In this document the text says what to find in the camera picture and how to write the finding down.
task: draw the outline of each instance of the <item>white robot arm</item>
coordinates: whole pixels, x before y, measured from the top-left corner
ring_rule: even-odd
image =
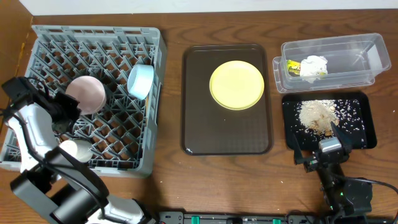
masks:
[[[102,180],[58,147],[53,129],[70,128],[80,114],[78,102],[57,93],[49,98],[26,78],[3,84],[12,104],[3,110],[21,149],[21,175],[11,189],[49,223],[154,224],[135,200],[109,195]],[[59,178],[68,184],[53,197],[46,193]]]

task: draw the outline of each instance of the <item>brown tray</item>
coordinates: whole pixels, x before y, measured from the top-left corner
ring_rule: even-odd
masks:
[[[252,107],[233,111],[211,96],[209,81],[225,62],[254,65],[264,78],[264,93]],[[272,145],[271,103],[264,49],[256,44],[195,46],[183,58],[181,146],[189,155],[263,154]]]

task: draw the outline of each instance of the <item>yellow label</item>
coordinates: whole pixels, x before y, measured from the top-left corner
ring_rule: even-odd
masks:
[[[300,62],[295,62],[293,60],[287,61],[287,69],[289,73],[291,73],[291,75],[293,74],[300,75],[300,67],[301,67]]]

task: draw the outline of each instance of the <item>yellow plate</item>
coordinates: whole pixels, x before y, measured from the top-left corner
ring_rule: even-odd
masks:
[[[226,62],[210,78],[212,97],[227,109],[247,109],[260,100],[263,92],[264,79],[261,72],[247,62]]]

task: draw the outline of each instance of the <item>powder pile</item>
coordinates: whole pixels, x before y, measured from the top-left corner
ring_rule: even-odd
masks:
[[[339,119],[335,114],[334,100],[311,100],[303,101],[299,118],[301,123],[317,134],[331,136],[331,125],[333,122],[338,125]]]

